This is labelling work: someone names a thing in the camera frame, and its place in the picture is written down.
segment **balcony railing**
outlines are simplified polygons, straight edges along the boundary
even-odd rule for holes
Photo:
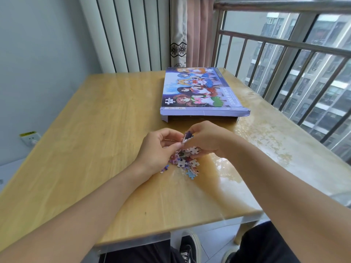
[[[235,72],[235,76],[237,77],[239,74],[239,70],[241,67],[241,62],[243,60],[244,52],[246,49],[246,45],[248,43],[248,40],[252,41],[257,41],[257,42],[262,42],[261,48],[258,52],[256,62],[254,64],[254,68],[250,77],[250,80],[248,82],[248,87],[251,87],[252,81],[255,77],[255,72],[257,70],[257,67],[259,66],[260,59],[262,57],[262,53],[265,48],[265,44],[275,44],[275,45],[281,45],[283,46],[283,50],[280,53],[279,59],[274,67],[273,73],[269,79],[269,82],[264,90],[264,93],[262,97],[266,100],[268,92],[277,96],[279,93],[279,90],[282,88],[282,83],[280,84],[275,84],[274,82],[277,82],[278,80],[276,79],[277,74],[279,71],[282,70],[283,66],[283,59],[286,57],[287,50],[289,48],[295,48],[298,49],[298,53],[300,53],[301,50],[307,50],[309,51],[308,57],[306,58],[304,64],[301,66],[301,69],[296,76],[295,80],[293,81],[286,97],[284,98],[283,102],[281,103],[279,110],[282,111],[283,107],[286,105],[287,101],[289,100],[290,96],[293,94],[293,91],[295,90],[299,80],[301,77],[304,75],[305,70],[309,63],[311,62],[312,58],[316,55],[316,53],[324,53],[324,54],[329,54],[329,55],[335,55],[335,56],[340,56],[342,57],[342,60],[340,64],[337,66],[335,71],[331,74],[330,78],[327,80],[327,82],[324,84],[324,86],[321,88],[317,96],[314,98],[312,103],[309,105],[305,113],[301,116],[300,120],[298,121],[297,125],[301,125],[307,116],[310,114],[312,109],[315,107],[315,105],[320,101],[320,99],[323,97],[324,93],[327,91],[327,89],[330,87],[332,82],[335,80],[335,78],[339,75],[340,71],[344,68],[346,63],[349,61],[351,58],[351,51],[344,50],[344,49],[339,49],[339,48],[331,48],[331,47],[326,47],[326,46],[321,46],[321,45],[315,45],[315,44],[309,44],[305,42],[296,42],[296,41],[291,41],[291,40],[284,40],[284,39],[276,39],[272,37],[266,37],[266,36],[259,36],[259,35],[252,35],[252,34],[246,34],[246,33],[240,33],[240,32],[235,32],[235,31],[228,31],[222,29],[222,26],[224,24],[225,16],[227,11],[251,11],[251,12],[300,12],[300,13],[306,13],[306,12],[313,12],[315,16],[318,16],[318,13],[341,13],[341,14],[350,14],[351,13],[351,1],[350,0],[325,0],[325,1],[314,1],[314,0],[269,0],[269,1],[240,1],[240,0],[235,0],[235,2],[225,2],[225,1],[219,1],[215,3],[215,9],[219,11],[219,17],[218,17],[218,22],[217,22],[217,31],[216,31],[216,36],[215,36],[215,42],[214,42],[214,50],[213,50],[213,56],[212,56],[212,66],[217,65],[216,61],[218,61],[218,51],[219,47],[221,46],[221,40],[223,36],[229,36],[229,43],[228,43],[228,48],[226,52],[226,58],[224,62],[224,68],[226,68],[227,63],[228,63],[228,58],[229,58],[229,52],[231,49],[231,43],[233,37],[243,39],[243,47],[241,49],[241,54],[238,60],[238,66]],[[351,115],[351,109],[349,109],[344,116],[325,134],[325,136],[320,140],[321,143],[324,143],[327,141],[327,139],[349,118]]]

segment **anime characters on box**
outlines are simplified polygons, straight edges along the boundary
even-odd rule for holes
[[[178,94],[173,101],[166,103],[172,106],[190,107],[229,107],[223,94],[218,92],[222,82],[213,68],[175,68]]]

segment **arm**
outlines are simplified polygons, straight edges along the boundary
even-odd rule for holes
[[[300,180],[254,145],[208,121],[189,129],[184,148],[227,158],[289,247],[304,262],[348,262],[351,210]]]
[[[79,263],[129,195],[167,165],[169,157],[182,146],[182,139],[182,133],[168,128],[150,132],[130,166],[7,247],[0,253],[0,262]]]

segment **pink curtain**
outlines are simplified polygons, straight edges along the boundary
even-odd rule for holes
[[[187,0],[186,67],[211,65],[213,3]]]

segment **metal railing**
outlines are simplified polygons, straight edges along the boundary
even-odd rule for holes
[[[299,80],[303,76],[307,66],[309,65],[310,61],[312,60],[313,56],[316,55],[317,52],[325,53],[325,54],[331,54],[335,56],[340,56],[343,58],[341,63],[338,65],[338,67],[335,69],[333,74],[330,76],[328,79],[327,83],[324,84],[323,88],[321,88],[320,92],[318,95],[314,98],[312,101],[311,105],[307,108],[305,113],[302,115],[301,119],[298,121],[297,125],[301,125],[305,119],[308,117],[312,109],[315,107],[315,105],[318,103],[318,101],[322,98],[324,93],[327,91],[331,83],[334,81],[334,79],[338,76],[340,71],[344,68],[345,64],[351,59],[351,51],[348,50],[343,50],[339,48],[331,48],[331,47],[325,47],[321,45],[314,45],[314,44],[309,44],[309,43],[304,43],[304,42],[294,42],[290,40],[284,40],[284,39],[276,39],[276,38],[271,38],[271,37],[265,37],[265,36],[258,36],[258,35],[251,35],[251,34],[245,34],[245,33],[239,33],[239,32],[234,32],[234,31],[227,31],[222,29],[223,22],[225,21],[225,16],[226,16],[226,11],[231,10],[231,11],[260,11],[260,12],[271,12],[271,11],[279,11],[279,12],[306,12],[306,11],[314,11],[314,12],[323,12],[323,13],[328,13],[328,12],[333,12],[333,13],[343,13],[343,14],[349,14],[351,13],[351,1],[339,1],[339,2],[319,2],[318,4],[316,2],[311,2],[308,5],[305,5],[305,2],[302,2],[301,0],[296,0],[294,2],[285,0],[285,1],[279,1],[279,2],[268,2],[268,1],[256,1],[256,2],[248,2],[244,1],[241,2],[236,1],[236,2],[217,2],[214,5],[215,9],[219,10],[219,17],[218,17],[218,22],[217,22],[217,31],[216,31],[216,36],[215,36],[215,41],[214,41],[214,49],[213,49],[213,56],[212,56],[212,66],[215,66],[215,62],[218,61],[218,48],[219,44],[221,44],[222,37],[223,36],[229,36],[229,44],[226,52],[226,58],[224,62],[224,68],[227,66],[228,62],[228,57],[229,57],[229,52],[231,48],[231,43],[233,37],[241,38],[244,39],[243,47],[241,49],[241,54],[239,57],[238,61],[238,66],[236,69],[235,77],[238,76],[241,62],[243,59],[243,55],[245,52],[246,44],[248,40],[253,40],[253,41],[258,41],[262,42],[261,48],[259,50],[254,68],[252,70],[252,74],[250,77],[250,80],[248,82],[248,87],[251,87],[252,81],[255,76],[255,72],[257,70],[257,67],[259,65],[263,50],[265,48],[266,43],[270,44],[275,44],[275,45],[282,45],[283,50],[280,54],[280,57],[277,61],[277,64],[274,67],[273,73],[269,79],[269,82],[267,84],[267,87],[265,88],[265,91],[263,93],[263,98],[266,97],[267,92],[269,91],[270,87],[272,86],[272,81],[274,80],[275,76],[277,75],[277,71],[279,70],[280,66],[282,65],[282,59],[284,58],[287,48],[296,48],[298,49],[298,53],[301,52],[301,50],[308,50],[310,51],[307,59],[305,60],[305,63],[301,67],[300,72],[298,73],[297,77],[295,78],[294,82],[291,85],[291,88],[289,89],[286,97],[284,98],[282,104],[279,107],[279,111],[282,111],[283,107],[286,105],[287,101],[289,100],[290,96],[292,95],[294,89],[296,88]],[[346,114],[329,130],[329,132],[320,140],[321,143],[324,143],[351,115],[351,109],[346,112]]]

